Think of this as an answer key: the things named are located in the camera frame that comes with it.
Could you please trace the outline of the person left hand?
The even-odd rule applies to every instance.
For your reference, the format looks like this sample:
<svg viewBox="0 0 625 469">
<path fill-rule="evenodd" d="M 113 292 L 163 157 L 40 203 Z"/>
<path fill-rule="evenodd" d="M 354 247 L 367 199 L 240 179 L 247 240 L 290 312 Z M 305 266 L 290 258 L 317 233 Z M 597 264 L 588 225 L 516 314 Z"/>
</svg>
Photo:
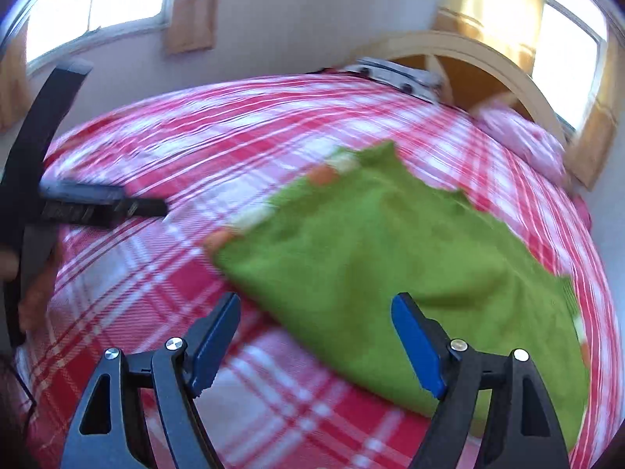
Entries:
<svg viewBox="0 0 625 469">
<path fill-rule="evenodd" d="M 39 329 L 46 319 L 46 310 L 55 290 L 57 273 L 63 263 L 63 245 L 55 242 L 39 273 L 21 291 L 16 307 L 17 328 L 21 333 Z M 19 258 L 8 246 L 1 246 L 1 291 L 4 284 L 16 281 Z"/>
</svg>

